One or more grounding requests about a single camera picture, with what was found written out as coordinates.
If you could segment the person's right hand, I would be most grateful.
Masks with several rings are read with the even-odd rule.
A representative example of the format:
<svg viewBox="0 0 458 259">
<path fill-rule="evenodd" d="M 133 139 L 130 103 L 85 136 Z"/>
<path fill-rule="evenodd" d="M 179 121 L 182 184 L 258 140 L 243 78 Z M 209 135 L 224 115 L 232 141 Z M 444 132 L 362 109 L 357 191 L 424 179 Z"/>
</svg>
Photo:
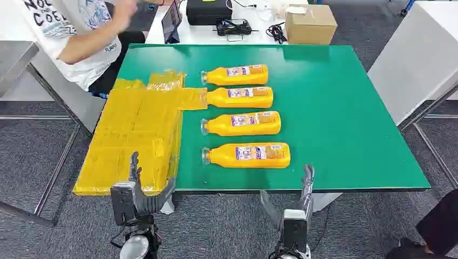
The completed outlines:
<svg viewBox="0 0 458 259">
<path fill-rule="evenodd" d="M 137 5 L 136 0 L 117 0 L 114 4 L 113 19 L 129 22 L 138 9 Z"/>
</svg>

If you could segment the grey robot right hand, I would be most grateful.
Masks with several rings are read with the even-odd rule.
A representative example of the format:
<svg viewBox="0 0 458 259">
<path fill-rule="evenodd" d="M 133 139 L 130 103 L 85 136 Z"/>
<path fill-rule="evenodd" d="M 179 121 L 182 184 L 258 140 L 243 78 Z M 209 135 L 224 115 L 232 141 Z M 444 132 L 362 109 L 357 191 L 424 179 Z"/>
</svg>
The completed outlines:
<svg viewBox="0 0 458 259">
<path fill-rule="evenodd" d="M 314 167 L 304 165 L 302 191 L 297 209 L 284 209 L 279 212 L 268 198 L 265 190 L 260 191 L 260 201 L 274 228 L 280 233 L 280 247 L 287 253 L 306 253 L 307 233 L 313 214 Z"/>
</svg>

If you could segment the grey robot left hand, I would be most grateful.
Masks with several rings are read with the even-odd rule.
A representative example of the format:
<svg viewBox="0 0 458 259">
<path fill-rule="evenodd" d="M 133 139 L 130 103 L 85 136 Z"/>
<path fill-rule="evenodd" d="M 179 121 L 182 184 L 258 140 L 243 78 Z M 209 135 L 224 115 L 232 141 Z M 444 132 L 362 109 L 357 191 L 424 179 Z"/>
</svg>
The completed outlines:
<svg viewBox="0 0 458 259">
<path fill-rule="evenodd" d="M 130 157 L 129 179 L 119 181 L 110 188 L 114 219 L 119 226 L 127 226 L 142 217 L 160 212 L 176 189 L 176 177 L 169 178 L 166 187 L 157 195 L 148 196 L 142 190 L 138 166 L 138 152 Z"/>
</svg>

